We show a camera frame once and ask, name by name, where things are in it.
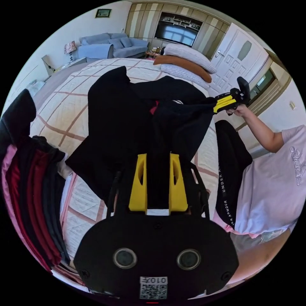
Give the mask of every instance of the floral lampshade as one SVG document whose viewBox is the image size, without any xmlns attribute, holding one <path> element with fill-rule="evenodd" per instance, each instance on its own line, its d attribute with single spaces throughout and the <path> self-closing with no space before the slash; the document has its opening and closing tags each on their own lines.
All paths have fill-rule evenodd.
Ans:
<svg viewBox="0 0 306 306">
<path fill-rule="evenodd" d="M 75 51 L 76 48 L 77 48 L 77 47 L 76 47 L 75 41 L 72 41 L 72 42 L 66 44 L 65 47 L 64 47 L 65 54 L 68 54 L 68 53 L 70 53 L 70 52 Z"/>
</svg>

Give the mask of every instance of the light switch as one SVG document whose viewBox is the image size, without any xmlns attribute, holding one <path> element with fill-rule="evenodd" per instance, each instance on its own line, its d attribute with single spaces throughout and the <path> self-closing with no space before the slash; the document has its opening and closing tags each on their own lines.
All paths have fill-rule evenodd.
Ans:
<svg viewBox="0 0 306 306">
<path fill-rule="evenodd" d="M 295 109 L 295 105 L 294 105 L 294 103 L 291 101 L 290 103 L 289 103 L 289 105 L 290 105 L 290 107 L 294 110 Z"/>
</svg>

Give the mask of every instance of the window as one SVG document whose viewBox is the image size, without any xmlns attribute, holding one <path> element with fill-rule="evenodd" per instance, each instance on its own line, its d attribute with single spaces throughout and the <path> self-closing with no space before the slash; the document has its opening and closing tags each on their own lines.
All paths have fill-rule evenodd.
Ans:
<svg viewBox="0 0 306 306">
<path fill-rule="evenodd" d="M 240 61 L 243 61 L 245 59 L 245 57 L 250 52 L 251 47 L 252 47 L 252 44 L 248 40 L 243 44 L 243 46 L 242 46 L 242 48 L 241 48 L 241 50 L 239 51 L 239 54 L 238 54 L 238 59 Z"/>
<path fill-rule="evenodd" d="M 192 45 L 194 37 L 195 34 L 193 32 L 190 32 L 188 29 L 183 27 L 166 26 L 165 28 L 165 39 L 174 40 L 186 45 Z"/>
<path fill-rule="evenodd" d="M 269 69 L 258 83 L 250 90 L 251 100 L 249 106 L 258 99 L 267 88 L 276 80 L 272 70 Z"/>
</svg>

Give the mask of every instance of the bed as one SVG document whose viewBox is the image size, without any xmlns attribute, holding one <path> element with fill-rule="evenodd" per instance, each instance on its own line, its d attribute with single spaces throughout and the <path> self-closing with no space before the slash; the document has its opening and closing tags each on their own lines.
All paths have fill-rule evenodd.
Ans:
<svg viewBox="0 0 306 306">
<path fill-rule="evenodd" d="M 54 74 L 42 88 L 43 93 L 34 97 L 38 106 L 37 117 L 31 124 L 31 136 L 46 137 L 52 145 L 71 155 L 88 135 L 87 93 L 97 78 L 119 66 L 127 67 L 131 82 L 158 80 L 166 75 L 160 65 L 146 59 L 105 59 L 86 65 L 71 67 L 62 74 Z M 207 97 L 207 91 L 188 81 Z M 214 120 L 211 121 L 194 162 L 206 188 L 209 190 L 209 210 L 213 217 L 218 188 L 218 148 Z M 74 258 L 84 234 L 97 222 L 106 217 L 106 206 L 77 175 L 73 178 L 73 188 L 68 204 L 65 207 L 63 234 L 68 253 Z"/>
</svg>

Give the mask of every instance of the hand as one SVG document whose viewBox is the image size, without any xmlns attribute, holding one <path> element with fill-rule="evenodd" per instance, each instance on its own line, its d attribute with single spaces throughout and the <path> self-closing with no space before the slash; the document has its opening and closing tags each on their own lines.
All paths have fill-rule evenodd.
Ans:
<svg viewBox="0 0 306 306">
<path fill-rule="evenodd" d="M 227 112 L 227 114 L 235 114 L 239 117 L 244 117 L 250 110 L 247 108 L 245 104 L 240 104 L 236 109 L 230 109 Z"/>
</svg>

